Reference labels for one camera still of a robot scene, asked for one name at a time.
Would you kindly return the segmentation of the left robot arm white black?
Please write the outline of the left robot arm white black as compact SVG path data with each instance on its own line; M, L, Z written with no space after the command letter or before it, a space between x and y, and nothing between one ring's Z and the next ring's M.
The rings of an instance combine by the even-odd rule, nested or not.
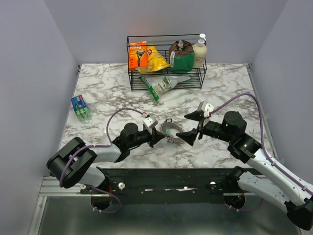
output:
M96 159L118 163L128 157L132 149L145 143L153 147L163 138L165 135L155 128L150 131L144 127L139 131L135 123L128 123L111 146L86 145L81 138L75 137L54 154L46 166L59 180L62 188L70 188L80 183L91 185L97 193L104 193L109 182L101 170L91 167Z

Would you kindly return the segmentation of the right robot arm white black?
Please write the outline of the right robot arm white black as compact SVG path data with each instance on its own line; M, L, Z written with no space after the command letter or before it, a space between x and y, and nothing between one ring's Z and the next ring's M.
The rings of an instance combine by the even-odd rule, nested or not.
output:
M209 117L203 111L194 111L184 116L198 122L197 128L177 133L189 145L204 135L229 144L228 151L236 159L263 174L267 180L257 179L244 169L236 167L234 175L225 179L225 187L235 192L238 189L252 192L274 204L286 213L297 227L309 231L313 227L313 186L300 179L279 161L262 149L262 145L245 133L246 121L239 112L229 111L222 123L204 120Z

